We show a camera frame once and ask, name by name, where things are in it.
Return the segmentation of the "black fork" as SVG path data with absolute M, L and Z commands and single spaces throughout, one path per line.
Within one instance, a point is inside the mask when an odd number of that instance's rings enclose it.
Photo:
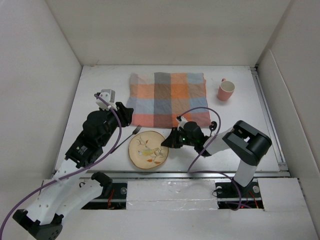
M 114 150 L 111 152 L 115 152 L 122 144 L 124 144 L 130 137 L 133 137 L 134 135 L 136 135 L 140 130 L 141 130 L 142 126 L 138 125 L 131 133 L 131 135 L 129 135 L 126 139 L 124 139 L 120 144 L 118 144 Z

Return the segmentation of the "black spoon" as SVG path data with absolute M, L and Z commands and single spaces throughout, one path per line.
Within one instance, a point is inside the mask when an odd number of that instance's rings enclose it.
M 209 130 L 210 130 L 210 136 L 213 134 L 213 132 L 217 129 L 218 127 L 218 123 L 216 121 L 212 121 L 210 123 L 210 126 L 209 126 Z

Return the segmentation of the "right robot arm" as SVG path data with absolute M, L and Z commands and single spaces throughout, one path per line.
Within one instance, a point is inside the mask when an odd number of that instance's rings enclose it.
M 184 145 L 194 147 L 198 156 L 210 157 L 219 152 L 231 149 L 240 162 L 231 180 L 231 192 L 237 197 L 243 197 L 250 189 L 258 164 L 272 145 L 271 139 L 253 126 L 239 120 L 229 130 L 206 136 L 194 121 L 178 118 L 178 127 L 172 128 L 169 136 L 161 146 L 179 149 Z

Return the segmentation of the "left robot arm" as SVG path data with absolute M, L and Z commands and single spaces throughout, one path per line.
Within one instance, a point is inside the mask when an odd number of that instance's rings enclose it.
M 16 209 L 12 218 L 36 240 L 55 240 L 63 229 L 67 216 L 79 210 L 90 200 L 107 198 L 111 194 L 112 179 L 96 172 L 77 193 L 66 199 L 73 185 L 103 154 L 116 128 L 125 128 L 132 122 L 133 108 L 121 102 L 114 105 L 99 102 L 99 110 L 88 114 L 82 131 L 65 154 L 60 168 L 37 200 L 25 209 Z

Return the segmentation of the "pink mug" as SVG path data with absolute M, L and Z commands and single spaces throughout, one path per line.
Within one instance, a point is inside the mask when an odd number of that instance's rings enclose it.
M 236 86 L 233 82 L 223 78 L 221 80 L 220 85 L 219 85 L 217 98 L 223 102 L 228 101 L 230 99 L 230 97 L 233 95 L 235 88 L 236 88 Z

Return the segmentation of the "bird pattern plate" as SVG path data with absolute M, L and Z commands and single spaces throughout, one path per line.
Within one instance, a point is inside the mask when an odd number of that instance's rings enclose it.
M 165 138 L 156 131 L 138 133 L 129 143 L 128 153 L 139 169 L 149 170 L 162 165 L 168 158 L 169 148 L 162 146 Z

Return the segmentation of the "checkered cloth placemat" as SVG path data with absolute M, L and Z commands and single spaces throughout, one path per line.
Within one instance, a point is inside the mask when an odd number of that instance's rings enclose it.
M 170 129 L 181 114 L 201 127 L 211 122 L 203 73 L 132 73 L 129 86 L 134 126 Z

